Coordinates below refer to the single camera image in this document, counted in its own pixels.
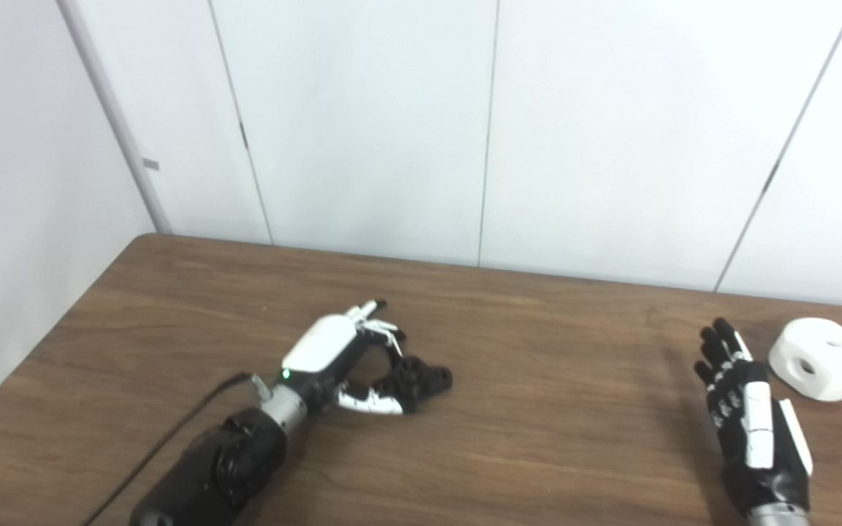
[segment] black cable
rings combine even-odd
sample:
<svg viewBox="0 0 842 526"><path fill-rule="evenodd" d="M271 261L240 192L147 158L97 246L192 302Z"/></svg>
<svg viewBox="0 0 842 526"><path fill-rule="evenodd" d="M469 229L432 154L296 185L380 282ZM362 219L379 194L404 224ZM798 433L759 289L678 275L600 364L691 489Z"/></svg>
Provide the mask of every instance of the black cable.
<svg viewBox="0 0 842 526"><path fill-rule="evenodd" d="M178 420L176 424L174 424L174 427L171 427L171 429L168 430L168 432L166 432L164 436L161 437L161 440L155 443L155 445L148 450L148 453L143 457L142 460L140 460L136 464L136 466L131 470L131 472L128 473L126 478L121 480L119 485L116 486L116 489L114 489L113 492L110 493L110 496L108 496L106 500L103 500L103 503L100 503L100 505L97 506L96 509L94 509L93 512L90 513L90 516L86 517L86 519L80 523L80 526L90 526L90 524L93 523L93 521L96 520L96 518L99 517L100 514L106 511L106 508L110 507L111 503L113 503L113 501L116 500L116 497L118 497L120 493L126 490L126 487L128 487L128 485L134 480L134 478L138 476L138 473L141 473L141 470L143 470L145 466L147 466L148 463L151 462L151 459L154 458L158 451L160 451L162 447L166 446L167 443L170 442L171 438L173 438L174 435L180 432L180 430L183 429L183 427L186 426L188 422L194 419L194 416L197 416L197 414L200 411L203 411L203 408L206 407L208 403L213 402L213 399L219 396L220 393L224 392L224 390L227 390L232 386L237 386L238 384L241 384L243 382L247 382L249 379L251 379L251 377L253 377L253 374L251 373L238 373L236 374L236 376L228 378L219 386L215 387L215 389L211 390L211 392L208 393L207 396L204 396L203 400L198 402L197 405L195 405L190 411L188 411L186 415L182 416L181 419Z"/></svg>

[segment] metal cylinder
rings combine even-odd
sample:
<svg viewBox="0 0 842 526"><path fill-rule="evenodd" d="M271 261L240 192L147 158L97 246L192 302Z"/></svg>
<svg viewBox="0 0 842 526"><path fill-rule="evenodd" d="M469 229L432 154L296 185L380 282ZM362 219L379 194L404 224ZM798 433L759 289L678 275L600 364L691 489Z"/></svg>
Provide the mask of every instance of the metal cylinder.
<svg viewBox="0 0 842 526"><path fill-rule="evenodd" d="M810 526L804 509L786 503L755 507L748 518L749 526Z"/></svg>
<svg viewBox="0 0 842 526"><path fill-rule="evenodd" d="M281 426L284 434L291 434L297 424L307 416L304 400L301 400L293 389L283 385L274 386L270 399L263 400L259 408Z"/></svg>

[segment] white and black robotic hand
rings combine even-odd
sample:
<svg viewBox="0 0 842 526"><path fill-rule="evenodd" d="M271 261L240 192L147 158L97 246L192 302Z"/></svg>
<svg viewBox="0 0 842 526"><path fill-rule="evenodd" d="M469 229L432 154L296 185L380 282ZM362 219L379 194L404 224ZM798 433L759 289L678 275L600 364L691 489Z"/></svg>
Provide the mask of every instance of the white and black robotic hand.
<svg viewBox="0 0 842 526"><path fill-rule="evenodd" d="M272 386L251 377L259 406L231 415L185 451L134 507L131 526L228 526L284 462L288 438L308 415L334 405L414 413L418 403L450 389L450 370L402 355L404 333L370 319L384 306L371 300L314 322L281 360ZM371 386L354 385L347 376L371 346L387 351L391 373Z"/></svg>
<svg viewBox="0 0 842 526"><path fill-rule="evenodd" d="M753 526L808 526L808 443L791 402L772 399L765 366L725 319L701 331L694 364L723 451L723 485Z"/></svg>

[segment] black forearm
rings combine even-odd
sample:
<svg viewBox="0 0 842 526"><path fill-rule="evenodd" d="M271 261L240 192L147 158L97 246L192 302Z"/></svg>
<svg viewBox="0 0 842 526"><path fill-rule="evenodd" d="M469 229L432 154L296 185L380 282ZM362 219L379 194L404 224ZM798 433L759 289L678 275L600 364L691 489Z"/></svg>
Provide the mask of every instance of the black forearm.
<svg viewBox="0 0 842 526"><path fill-rule="evenodd" d="M247 409L184 453L132 512L131 526L228 526L284 462L287 436Z"/></svg>

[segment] wooden table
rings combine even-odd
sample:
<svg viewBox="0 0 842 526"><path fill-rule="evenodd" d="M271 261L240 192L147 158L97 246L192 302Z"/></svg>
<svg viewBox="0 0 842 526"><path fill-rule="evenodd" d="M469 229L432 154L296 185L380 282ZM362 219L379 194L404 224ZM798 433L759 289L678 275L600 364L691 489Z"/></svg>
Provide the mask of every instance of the wooden table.
<svg viewBox="0 0 842 526"><path fill-rule="evenodd" d="M0 525L76 525L221 379L274 373L314 319L372 297L454 389L414 416L308 420L243 524L744 524L691 371L698 330L726 316L763 358L788 320L842 324L842 307L139 237L0 387ZM383 369L380 351L357 375ZM812 522L842 525L842 403L773 392L815 456ZM214 403L97 523L126 524L251 400Z"/></svg>

